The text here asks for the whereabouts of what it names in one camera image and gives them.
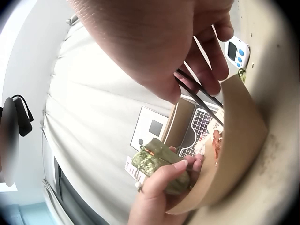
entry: packaging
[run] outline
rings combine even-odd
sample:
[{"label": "packaging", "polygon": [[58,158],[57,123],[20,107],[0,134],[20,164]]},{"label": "packaging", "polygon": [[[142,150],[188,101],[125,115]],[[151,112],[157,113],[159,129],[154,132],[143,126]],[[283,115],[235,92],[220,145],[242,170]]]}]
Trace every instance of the packaging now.
[{"label": "packaging", "polygon": [[[246,87],[237,75],[222,84],[224,131],[218,166],[211,138],[206,139],[199,178],[189,194],[167,213],[180,214],[220,201],[237,184],[257,156],[267,128]],[[172,109],[162,141],[178,147],[190,137],[187,132],[195,116],[195,102],[182,97]]]}]

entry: black chopsticks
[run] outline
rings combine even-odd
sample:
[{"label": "black chopsticks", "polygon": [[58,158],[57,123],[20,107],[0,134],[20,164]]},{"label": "black chopsticks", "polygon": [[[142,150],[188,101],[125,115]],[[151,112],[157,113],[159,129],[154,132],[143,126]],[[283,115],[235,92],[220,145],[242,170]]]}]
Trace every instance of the black chopsticks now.
[{"label": "black chopsticks", "polygon": [[[176,71],[178,74],[182,75],[183,77],[189,79],[191,82],[195,83],[197,85],[197,87],[199,88],[200,91],[202,91],[207,97],[209,97],[211,100],[213,100],[218,106],[220,106],[221,108],[223,108],[222,103],[220,103],[215,97],[211,97],[206,90],[203,88],[203,86],[201,84],[199,84],[197,81],[195,81],[192,77],[190,77],[189,75],[187,75],[185,72],[183,72],[182,70],[178,69]],[[208,114],[214,118],[221,126],[223,126],[223,123],[219,120],[219,118],[208,108],[208,106],[199,98],[199,96],[193,92],[189,87],[187,87],[182,81],[180,81],[177,77],[175,77],[176,81],[178,82],[178,84],[180,86],[182,86],[185,90],[187,90],[191,97],[193,97],[193,99],[199,104],[201,105],[207,112]]]}]

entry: skin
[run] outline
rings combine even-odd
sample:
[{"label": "skin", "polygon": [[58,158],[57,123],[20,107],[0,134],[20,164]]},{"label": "skin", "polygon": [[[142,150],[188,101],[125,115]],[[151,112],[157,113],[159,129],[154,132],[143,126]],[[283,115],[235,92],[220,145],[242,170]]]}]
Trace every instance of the skin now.
[{"label": "skin", "polygon": [[178,163],[162,166],[145,181],[142,191],[136,196],[129,215],[128,225],[181,225],[188,213],[170,215],[165,213],[172,208],[187,194],[171,196],[164,193],[169,181],[179,177],[186,168],[192,169],[190,173],[191,182],[195,183],[202,167],[203,156],[185,156]]},{"label": "skin", "polygon": [[[174,72],[185,60],[210,95],[229,73],[217,37],[233,36],[233,0],[69,0],[89,33],[136,82],[171,103],[180,97]],[[206,52],[211,69],[195,36]],[[195,87],[179,77],[191,89]]]}]

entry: white curtain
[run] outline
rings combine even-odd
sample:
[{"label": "white curtain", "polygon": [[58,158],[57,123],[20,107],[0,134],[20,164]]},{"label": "white curtain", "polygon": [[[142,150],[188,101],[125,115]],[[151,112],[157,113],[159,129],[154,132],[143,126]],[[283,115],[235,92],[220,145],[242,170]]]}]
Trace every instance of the white curtain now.
[{"label": "white curtain", "polygon": [[43,180],[44,184],[44,197],[45,202],[49,211],[51,212],[53,218],[57,225],[74,225],[71,219],[68,217],[67,213],[62,208],[58,199],[56,198],[49,182],[47,180]]},{"label": "white curtain", "polygon": [[55,63],[43,130],[78,194],[109,224],[126,224],[136,195],[124,170],[142,106],[168,116],[172,105],[127,76],[82,23],[71,27]]}]

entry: wire rack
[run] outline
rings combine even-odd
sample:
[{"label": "wire rack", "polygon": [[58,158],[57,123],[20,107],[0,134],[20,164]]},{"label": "wire rack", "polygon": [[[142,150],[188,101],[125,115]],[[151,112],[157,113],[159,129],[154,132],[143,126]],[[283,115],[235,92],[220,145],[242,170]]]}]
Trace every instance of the wire rack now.
[{"label": "wire rack", "polygon": [[212,117],[204,110],[201,108],[197,108],[194,114],[194,117],[191,121],[191,128],[193,129],[195,133],[195,141],[194,143],[187,147],[187,148],[181,148],[179,150],[179,156],[184,157],[186,155],[194,156],[195,155],[195,145],[198,140],[203,139],[205,136],[207,136],[208,130],[207,130],[207,125],[209,122],[212,120]]}]

